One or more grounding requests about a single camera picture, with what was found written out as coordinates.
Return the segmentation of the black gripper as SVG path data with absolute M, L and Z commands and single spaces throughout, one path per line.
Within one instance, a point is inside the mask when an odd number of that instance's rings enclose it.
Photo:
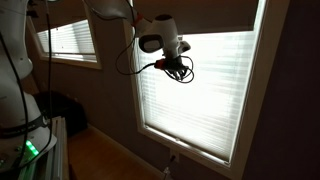
M 155 62 L 156 69 L 163 70 L 171 79 L 183 80 L 188 76 L 188 66 L 182 64 L 181 57 L 174 59 L 162 58 Z

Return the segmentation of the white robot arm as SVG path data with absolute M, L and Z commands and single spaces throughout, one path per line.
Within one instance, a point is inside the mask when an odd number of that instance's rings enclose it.
M 128 0 L 83 0 L 93 12 L 104 18 L 127 20 L 136 30 L 139 48 L 145 53 L 162 50 L 164 58 L 152 65 L 174 75 L 186 77 L 189 68 L 182 54 L 191 49 L 178 38 L 175 20 L 163 14 L 149 21 Z M 33 69 L 25 45 L 27 4 L 29 0 L 0 0 L 0 172 L 21 168 L 55 144 L 37 103 L 26 93 L 21 80 Z

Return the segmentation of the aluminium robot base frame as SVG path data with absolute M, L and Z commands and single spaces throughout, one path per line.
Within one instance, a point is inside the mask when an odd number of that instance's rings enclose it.
M 56 144 L 40 156 L 35 144 L 27 141 L 27 149 L 37 160 L 21 169 L 18 180 L 69 180 L 66 122 L 63 117 L 55 117 L 52 123 Z

